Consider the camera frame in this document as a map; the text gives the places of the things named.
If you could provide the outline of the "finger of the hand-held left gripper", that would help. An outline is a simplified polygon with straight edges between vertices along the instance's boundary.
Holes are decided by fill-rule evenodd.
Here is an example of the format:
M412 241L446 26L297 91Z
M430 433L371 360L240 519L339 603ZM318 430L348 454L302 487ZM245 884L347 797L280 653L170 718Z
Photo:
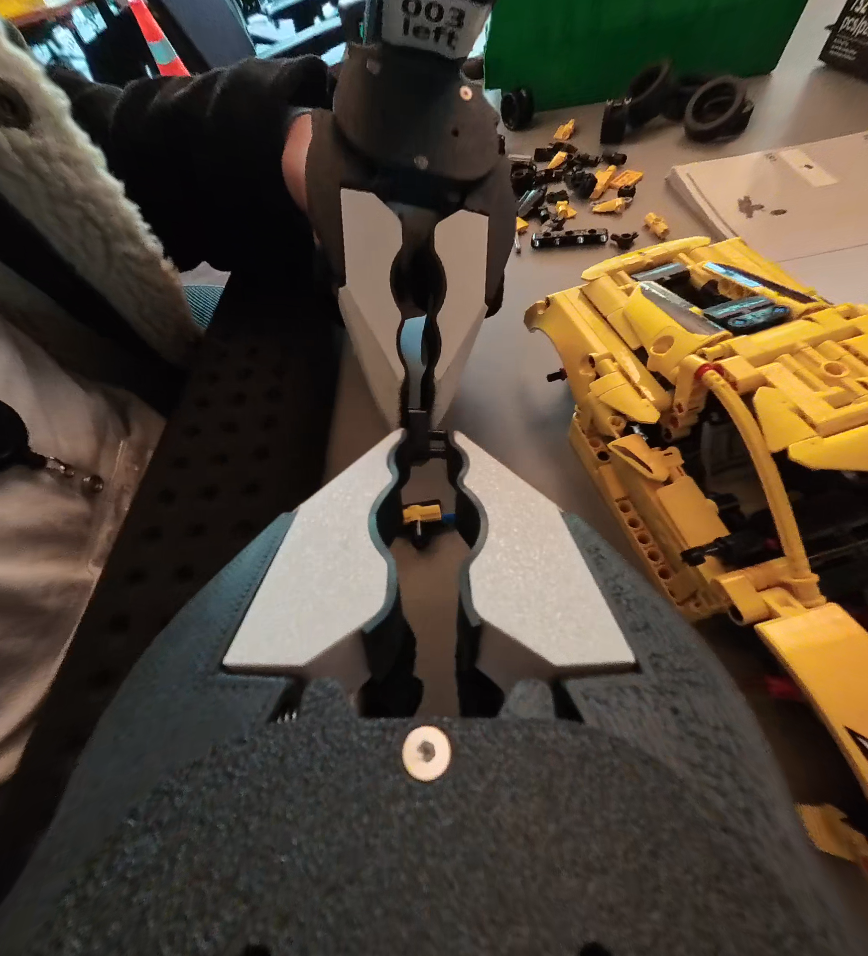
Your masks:
M420 249L424 324L420 403L439 427L488 312L488 218L457 211L440 220Z
M376 195L340 191L345 277L338 303L374 402L392 430L408 429L413 332L394 296L392 274L403 248L403 223Z

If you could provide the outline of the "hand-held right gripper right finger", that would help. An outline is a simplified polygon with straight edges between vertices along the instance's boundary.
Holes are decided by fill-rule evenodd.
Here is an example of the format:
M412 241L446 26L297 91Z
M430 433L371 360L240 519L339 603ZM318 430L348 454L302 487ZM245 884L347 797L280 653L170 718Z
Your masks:
M636 668L631 644L571 533L567 515L464 433L450 439L460 572L459 675L508 694Z

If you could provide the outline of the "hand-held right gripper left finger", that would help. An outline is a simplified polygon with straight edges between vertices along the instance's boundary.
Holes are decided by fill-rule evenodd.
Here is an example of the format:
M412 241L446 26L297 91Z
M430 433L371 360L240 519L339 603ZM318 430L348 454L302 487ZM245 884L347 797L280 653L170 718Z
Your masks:
M226 650L226 671L330 678L353 695L392 673L403 624L378 521L404 437L391 432L296 509Z

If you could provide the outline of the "black brick connector piece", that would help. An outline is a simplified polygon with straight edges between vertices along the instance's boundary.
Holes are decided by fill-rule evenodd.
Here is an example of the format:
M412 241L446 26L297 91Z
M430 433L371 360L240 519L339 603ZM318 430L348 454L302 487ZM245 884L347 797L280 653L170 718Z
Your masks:
M402 456L408 465L422 465L430 460L447 457L448 433L433 426L429 411L423 408L408 408L404 431Z

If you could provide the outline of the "person's left forearm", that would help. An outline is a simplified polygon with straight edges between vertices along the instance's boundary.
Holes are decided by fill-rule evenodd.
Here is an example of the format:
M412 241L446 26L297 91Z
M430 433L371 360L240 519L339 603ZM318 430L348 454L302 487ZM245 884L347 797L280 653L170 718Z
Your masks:
M207 265L284 287L316 275L306 160L286 173L284 151L302 117L332 105L336 76L322 59L249 58L122 88L46 71L178 271Z

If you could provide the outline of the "grey desk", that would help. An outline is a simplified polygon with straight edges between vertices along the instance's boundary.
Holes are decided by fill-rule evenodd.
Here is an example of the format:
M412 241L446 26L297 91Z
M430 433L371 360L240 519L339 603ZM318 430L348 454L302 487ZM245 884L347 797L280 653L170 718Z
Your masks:
M868 130L868 84L828 71L806 54L787 51L775 72L754 81L752 98L749 130L724 147L701 149L678 126L659 126L624 148L631 166L645 174L632 205L635 222L652 211L667 220L675 237L704 234L667 188L672 166ZM563 510L581 516L643 578L626 538L570 446L569 389L547 380L559 367L557 354L543 334L529 332L523 323L530 305L546 293L578 285L581 272L595 260L581 250L512 253L502 308L478 335L445 426L464 432ZM466 549L457 535L444 534L422 552L398 540L393 554L404 613L416 635L416 673L423 684L417 714L457 716L455 652L448 633L457 623L457 578ZM767 691L765 676L781 670L754 632L724 616L696 629L756 715L793 798L862 810L851 773L808 706L775 699Z

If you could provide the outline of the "person's left hand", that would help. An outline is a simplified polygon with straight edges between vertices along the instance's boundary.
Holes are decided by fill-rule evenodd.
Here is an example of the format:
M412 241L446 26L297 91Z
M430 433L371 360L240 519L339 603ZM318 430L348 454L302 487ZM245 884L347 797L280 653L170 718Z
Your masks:
M307 162L311 137L311 111L294 111L284 127L282 175L288 196L305 215L308 214Z

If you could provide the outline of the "black perforated chair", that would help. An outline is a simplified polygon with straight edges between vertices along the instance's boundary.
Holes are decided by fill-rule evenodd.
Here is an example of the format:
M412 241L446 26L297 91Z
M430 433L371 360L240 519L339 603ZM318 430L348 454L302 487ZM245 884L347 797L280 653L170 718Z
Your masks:
M239 615L319 488L341 319L330 287L233 275L52 707L60 810L100 825L268 719L292 679L223 667Z

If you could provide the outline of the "pile of loose brick pieces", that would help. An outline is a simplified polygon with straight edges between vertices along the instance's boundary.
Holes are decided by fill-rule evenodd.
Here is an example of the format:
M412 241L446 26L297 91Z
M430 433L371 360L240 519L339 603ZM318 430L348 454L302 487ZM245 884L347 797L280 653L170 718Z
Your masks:
M581 208L590 215L619 221L630 209L645 174L628 164L627 154L581 150L573 141L575 121L561 124L554 138L530 153L509 155L510 185L516 200L513 252L610 246L633 250L643 236L665 239L667 221L647 213L641 229L584 225Z

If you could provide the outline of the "green low storage bin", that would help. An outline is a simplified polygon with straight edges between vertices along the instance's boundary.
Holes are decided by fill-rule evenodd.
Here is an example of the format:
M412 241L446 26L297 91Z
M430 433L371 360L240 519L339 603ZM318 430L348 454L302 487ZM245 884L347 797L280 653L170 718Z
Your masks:
M484 52L489 90L537 111L605 102L645 68L752 78L778 64L805 1L500 1Z

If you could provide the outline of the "orange traffic cone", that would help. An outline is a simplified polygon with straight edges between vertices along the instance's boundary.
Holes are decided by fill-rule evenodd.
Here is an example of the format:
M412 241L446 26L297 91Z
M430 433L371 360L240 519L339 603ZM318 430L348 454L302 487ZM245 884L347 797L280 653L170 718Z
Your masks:
M129 1L128 8L147 44L154 64L163 77L187 78L188 69L158 24L145 1Z

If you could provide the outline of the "person's torso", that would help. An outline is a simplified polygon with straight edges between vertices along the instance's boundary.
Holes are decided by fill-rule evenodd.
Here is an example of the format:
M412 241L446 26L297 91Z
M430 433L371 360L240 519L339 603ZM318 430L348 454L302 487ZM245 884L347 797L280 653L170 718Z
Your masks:
M74 469L0 472L0 803L201 338L114 171L0 18L0 402Z

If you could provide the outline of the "yellow brick toy car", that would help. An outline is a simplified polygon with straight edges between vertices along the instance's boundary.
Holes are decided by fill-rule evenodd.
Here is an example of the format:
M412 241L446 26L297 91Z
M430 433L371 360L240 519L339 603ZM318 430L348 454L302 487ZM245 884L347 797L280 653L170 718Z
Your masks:
M570 441L647 577L692 623L751 629L868 804L868 304L743 240L623 253L533 304ZM868 878L868 827L800 805Z

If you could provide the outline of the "open instruction booklet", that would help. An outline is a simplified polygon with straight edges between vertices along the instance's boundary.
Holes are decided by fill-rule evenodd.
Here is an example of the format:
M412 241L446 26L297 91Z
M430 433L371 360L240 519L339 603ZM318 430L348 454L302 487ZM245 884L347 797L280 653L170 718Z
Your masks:
M868 245L868 131L679 164L666 182L709 235L776 262Z

